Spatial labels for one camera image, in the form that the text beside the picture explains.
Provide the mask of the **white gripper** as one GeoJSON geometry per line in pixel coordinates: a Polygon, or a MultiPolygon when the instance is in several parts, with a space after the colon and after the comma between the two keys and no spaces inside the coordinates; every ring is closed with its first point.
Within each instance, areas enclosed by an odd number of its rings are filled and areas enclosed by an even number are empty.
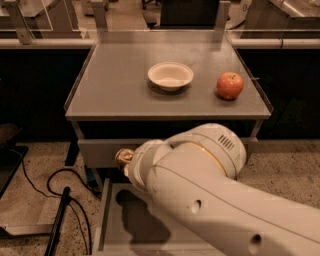
{"type": "Polygon", "coordinates": [[[129,178],[136,189],[146,192],[147,174],[161,158],[171,151],[171,147],[162,140],[151,140],[144,143],[134,151],[131,162],[124,166],[124,175],[129,178]]]}

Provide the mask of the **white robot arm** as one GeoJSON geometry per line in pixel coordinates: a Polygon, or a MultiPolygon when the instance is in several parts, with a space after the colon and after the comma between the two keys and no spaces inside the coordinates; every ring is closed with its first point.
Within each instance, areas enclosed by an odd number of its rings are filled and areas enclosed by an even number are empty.
{"type": "Polygon", "coordinates": [[[205,124],[135,150],[127,177],[226,256],[320,256],[320,211],[236,181],[238,136],[205,124]]]}

